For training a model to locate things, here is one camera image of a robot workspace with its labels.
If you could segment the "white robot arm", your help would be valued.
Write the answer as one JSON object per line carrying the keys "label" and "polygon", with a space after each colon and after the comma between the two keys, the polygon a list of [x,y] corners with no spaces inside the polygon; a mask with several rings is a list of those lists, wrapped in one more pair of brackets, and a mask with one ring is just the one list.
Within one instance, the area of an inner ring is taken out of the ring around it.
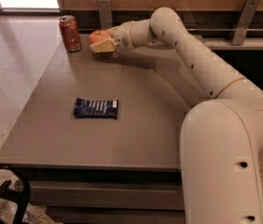
{"label": "white robot arm", "polygon": [[263,224],[263,90],[190,34],[168,7],[90,35],[95,53],[174,49],[205,92],[180,134],[186,224]]}

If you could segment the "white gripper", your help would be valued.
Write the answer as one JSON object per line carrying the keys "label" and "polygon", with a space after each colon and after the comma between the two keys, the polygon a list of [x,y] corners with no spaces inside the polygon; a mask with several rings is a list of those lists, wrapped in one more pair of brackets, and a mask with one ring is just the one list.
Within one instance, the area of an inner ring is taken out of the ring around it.
{"label": "white gripper", "polygon": [[107,29],[106,31],[111,37],[96,39],[90,41],[90,49],[94,53],[113,52],[118,49],[130,50],[135,46],[132,43],[131,37],[132,21],[124,22],[120,26],[115,26]]}

